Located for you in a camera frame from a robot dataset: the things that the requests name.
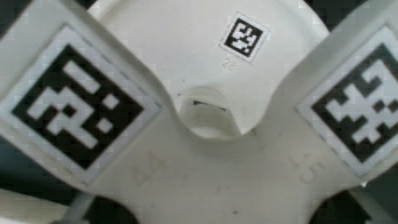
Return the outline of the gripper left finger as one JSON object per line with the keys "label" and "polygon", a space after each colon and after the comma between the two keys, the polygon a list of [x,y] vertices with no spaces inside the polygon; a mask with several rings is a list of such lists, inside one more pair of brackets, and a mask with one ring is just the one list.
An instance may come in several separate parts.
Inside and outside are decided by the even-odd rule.
{"label": "gripper left finger", "polygon": [[140,224],[126,207],[105,197],[78,193],[55,224]]}

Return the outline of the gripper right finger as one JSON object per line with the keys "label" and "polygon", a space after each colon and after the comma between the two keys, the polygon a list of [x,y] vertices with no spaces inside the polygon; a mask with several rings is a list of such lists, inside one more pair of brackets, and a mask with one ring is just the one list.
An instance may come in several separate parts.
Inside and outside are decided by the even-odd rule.
{"label": "gripper right finger", "polygon": [[341,191],[320,204],[309,224],[398,224],[398,218],[383,210],[369,194]]}

